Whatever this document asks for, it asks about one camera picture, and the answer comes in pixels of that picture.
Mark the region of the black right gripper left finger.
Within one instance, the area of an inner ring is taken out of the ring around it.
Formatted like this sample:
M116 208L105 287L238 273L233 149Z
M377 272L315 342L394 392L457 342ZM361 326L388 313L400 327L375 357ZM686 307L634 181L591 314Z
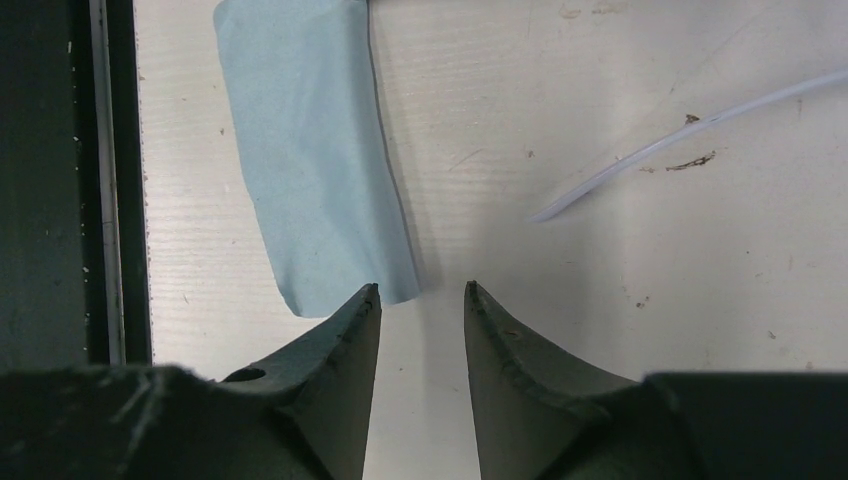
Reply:
M177 366L1 378L5 479L359 479L378 288L219 382Z

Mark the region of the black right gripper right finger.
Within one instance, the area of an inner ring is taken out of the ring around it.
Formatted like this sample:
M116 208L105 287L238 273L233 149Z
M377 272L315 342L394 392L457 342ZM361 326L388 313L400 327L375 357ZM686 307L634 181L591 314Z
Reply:
M843 479L847 377L660 372L632 381L514 318L477 282L464 337L485 479Z

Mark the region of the light blue cleaning cloth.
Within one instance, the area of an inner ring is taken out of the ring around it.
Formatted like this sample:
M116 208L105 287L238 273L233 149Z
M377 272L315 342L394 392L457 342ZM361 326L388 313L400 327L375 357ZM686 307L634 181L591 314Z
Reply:
M244 182L279 293L306 318L366 284L420 292L387 158L364 1L223 1L213 14Z

